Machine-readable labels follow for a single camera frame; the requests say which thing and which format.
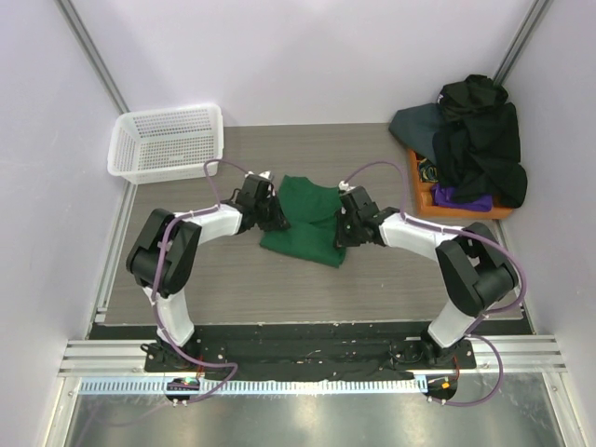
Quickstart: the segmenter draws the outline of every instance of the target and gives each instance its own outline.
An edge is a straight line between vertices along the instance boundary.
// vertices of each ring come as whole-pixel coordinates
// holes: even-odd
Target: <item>green fabric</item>
[[[318,186],[306,177],[285,176],[278,197],[291,228],[265,233],[261,247],[339,267],[345,259],[345,248],[333,246],[335,212],[342,208],[338,189]]]

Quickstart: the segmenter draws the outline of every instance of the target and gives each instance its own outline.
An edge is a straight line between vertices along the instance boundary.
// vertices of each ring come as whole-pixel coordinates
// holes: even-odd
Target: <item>white panel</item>
[[[75,0],[132,110],[226,126],[386,122],[492,75],[531,0]]]
[[[117,113],[54,2],[1,9],[0,443],[30,447],[85,334],[123,183],[106,171]]]
[[[506,83],[518,107],[522,164],[529,177],[523,207],[505,221],[506,236],[528,273],[535,324],[556,335],[592,424],[595,17],[594,2],[552,2]]]

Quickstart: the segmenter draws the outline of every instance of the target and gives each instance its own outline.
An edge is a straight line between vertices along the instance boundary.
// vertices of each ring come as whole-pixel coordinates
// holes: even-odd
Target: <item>pile of clothes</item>
[[[522,205],[528,179],[520,165],[515,106],[490,78],[472,74],[442,88],[437,103],[396,113],[389,131],[424,157],[422,181],[436,205],[490,210],[493,197],[508,208]]]

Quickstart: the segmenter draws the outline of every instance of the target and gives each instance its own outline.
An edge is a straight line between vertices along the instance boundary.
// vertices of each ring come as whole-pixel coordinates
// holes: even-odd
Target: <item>purple cloth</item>
[[[432,198],[434,199],[435,205],[439,207],[481,212],[488,212],[493,209],[493,197],[488,194],[481,196],[473,202],[455,203],[451,201],[451,197],[455,192],[455,188],[452,186],[443,188],[437,183],[433,184],[432,188],[430,188],[430,191],[432,193]]]

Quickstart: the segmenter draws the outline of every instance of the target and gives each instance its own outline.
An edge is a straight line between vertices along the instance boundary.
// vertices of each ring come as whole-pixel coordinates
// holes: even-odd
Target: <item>laundry basket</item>
[[[108,171],[131,183],[205,177],[203,164],[224,151],[222,111],[215,104],[123,114],[116,122]],[[210,175],[218,163],[208,165]]]

